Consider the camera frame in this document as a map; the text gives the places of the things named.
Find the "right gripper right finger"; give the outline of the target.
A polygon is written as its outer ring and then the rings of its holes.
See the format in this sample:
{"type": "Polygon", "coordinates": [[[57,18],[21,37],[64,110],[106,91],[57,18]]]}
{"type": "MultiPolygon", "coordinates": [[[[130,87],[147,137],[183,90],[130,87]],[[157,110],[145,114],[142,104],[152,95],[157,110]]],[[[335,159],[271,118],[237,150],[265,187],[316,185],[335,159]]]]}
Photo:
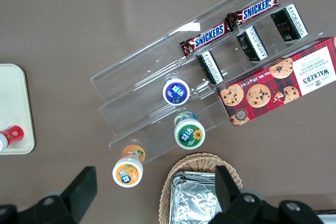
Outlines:
{"type": "Polygon", "coordinates": [[[210,223],[278,223],[277,208],[253,193],[242,193],[225,166],[215,168],[215,193],[222,211],[210,223]]]}

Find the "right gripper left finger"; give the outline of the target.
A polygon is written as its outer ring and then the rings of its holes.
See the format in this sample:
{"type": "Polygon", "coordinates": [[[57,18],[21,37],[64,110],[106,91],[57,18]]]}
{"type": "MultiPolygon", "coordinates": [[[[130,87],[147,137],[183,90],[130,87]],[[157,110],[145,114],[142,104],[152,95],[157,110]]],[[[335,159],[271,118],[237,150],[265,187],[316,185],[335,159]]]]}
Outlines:
{"type": "Polygon", "coordinates": [[[79,223],[97,195],[94,166],[85,167],[59,195],[48,195],[17,214],[17,223],[79,223]]]}

